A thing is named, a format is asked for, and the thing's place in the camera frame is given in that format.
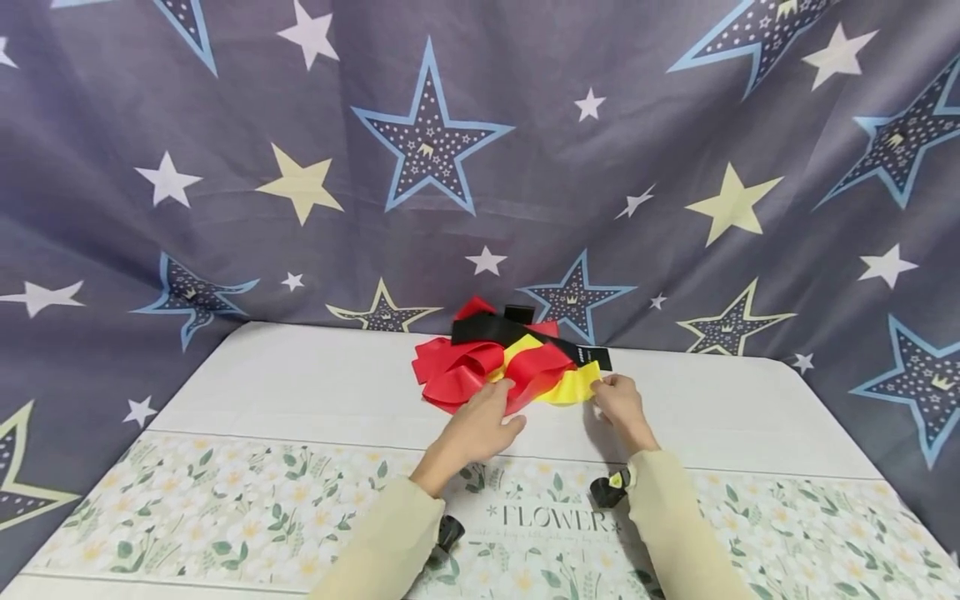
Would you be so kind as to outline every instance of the right hand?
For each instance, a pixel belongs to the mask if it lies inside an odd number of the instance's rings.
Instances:
[[[640,450],[660,449],[643,414],[643,398],[633,379],[614,373],[597,379],[590,384],[590,388],[593,390],[593,401],[613,425],[617,437],[631,455]]]

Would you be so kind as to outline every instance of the left hand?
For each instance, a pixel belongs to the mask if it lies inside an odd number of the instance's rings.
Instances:
[[[436,497],[461,468],[489,460],[510,447],[527,424],[522,415],[503,423],[507,392],[512,387],[513,381],[501,379],[474,394],[427,448],[410,479]]]

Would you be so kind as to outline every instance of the hand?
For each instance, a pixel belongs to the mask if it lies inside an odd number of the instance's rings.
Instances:
[[[490,459],[510,447],[527,424],[522,415],[503,423],[507,410],[507,391],[514,382],[501,379],[488,383],[460,407],[432,443],[411,481],[437,497],[454,474],[469,463]]]
[[[597,379],[590,388],[593,401],[613,425],[620,442],[631,456],[640,450],[659,450],[650,423],[643,414],[643,398],[636,390],[634,380],[626,375],[612,374]]]

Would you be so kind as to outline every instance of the floral tablecloth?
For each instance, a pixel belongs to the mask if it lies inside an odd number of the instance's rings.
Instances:
[[[409,450],[145,433],[27,571],[307,591]],[[461,472],[473,515],[411,599],[662,598],[623,513],[590,511],[602,465],[500,459]],[[762,600],[955,600],[960,569],[880,481],[691,471],[701,510]]]

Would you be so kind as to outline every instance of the white star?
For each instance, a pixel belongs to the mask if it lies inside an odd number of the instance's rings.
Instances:
[[[287,278],[280,282],[281,285],[286,285],[290,288],[290,291],[293,292],[299,287],[304,287],[303,283],[300,281],[300,278],[303,277],[303,273],[299,275],[294,275],[287,271]]]
[[[869,268],[857,281],[863,281],[871,277],[883,277],[891,290],[897,285],[897,277],[901,273],[917,268],[917,265],[912,262],[900,260],[900,244],[891,248],[883,256],[860,256],[860,260],[867,263]]]
[[[643,192],[641,196],[627,196],[627,207],[620,211],[620,214],[613,217],[614,220],[619,219],[623,215],[627,215],[628,219],[633,217],[634,211],[638,206],[654,197],[654,195],[650,193],[650,191],[653,190],[654,185],[651,185],[649,188],[647,188],[647,191]]]
[[[123,419],[123,422],[135,420],[140,425],[140,429],[143,429],[147,424],[147,418],[156,414],[156,411],[150,408],[150,398],[151,396],[147,396],[147,399],[142,402],[127,400],[127,403],[130,404],[130,413]]]
[[[173,198],[189,208],[190,202],[186,199],[186,191],[184,188],[203,179],[202,177],[178,173],[177,167],[174,166],[173,159],[170,158],[169,152],[163,153],[159,168],[137,168],[136,172],[147,178],[147,180],[154,185],[154,206],[160,204],[161,201],[167,198]]]
[[[797,357],[797,362],[793,364],[794,368],[800,370],[800,375],[806,373],[807,369],[813,369],[813,352],[809,354],[794,354]]]
[[[813,89],[828,80],[834,73],[846,73],[848,75],[860,75],[860,62],[856,59],[856,53],[863,50],[876,32],[870,32],[863,36],[847,39],[843,31],[843,23],[837,25],[833,30],[833,37],[826,48],[819,52],[804,57],[804,62],[817,67],[817,76],[813,79]]]
[[[500,276],[500,269],[497,267],[497,265],[507,257],[492,254],[490,249],[484,246],[483,251],[480,252],[479,255],[464,256],[464,258],[477,266],[476,269],[473,270],[474,275],[480,275],[484,271],[490,271],[494,275]]]
[[[45,287],[34,285],[30,281],[24,281],[23,294],[0,296],[0,301],[23,302],[27,305],[27,314],[30,315],[32,319],[37,313],[51,304],[58,304],[60,306],[83,306],[83,304],[73,300],[73,295],[77,293],[82,285],[84,285],[82,281],[77,281],[73,285],[60,288],[59,290],[48,290]]]
[[[574,100],[573,104],[577,105],[577,108],[580,109],[580,120],[583,121],[587,117],[593,117],[594,119],[600,120],[600,115],[597,114],[597,107],[603,104],[603,101],[607,100],[606,97],[597,98],[593,95],[593,88],[587,92],[587,97],[583,100]]]
[[[14,69],[20,68],[16,66],[16,62],[13,62],[13,59],[7,56],[7,39],[5,37],[0,37],[0,64],[6,64]]]
[[[297,14],[297,24],[287,28],[277,35],[284,39],[298,44],[303,50],[303,61],[306,62],[306,70],[309,71],[313,66],[313,61],[318,54],[339,60],[337,52],[330,45],[330,40],[326,38],[330,30],[330,21],[333,19],[333,13],[311,18],[310,15],[300,5],[300,0],[294,0],[294,12]]]

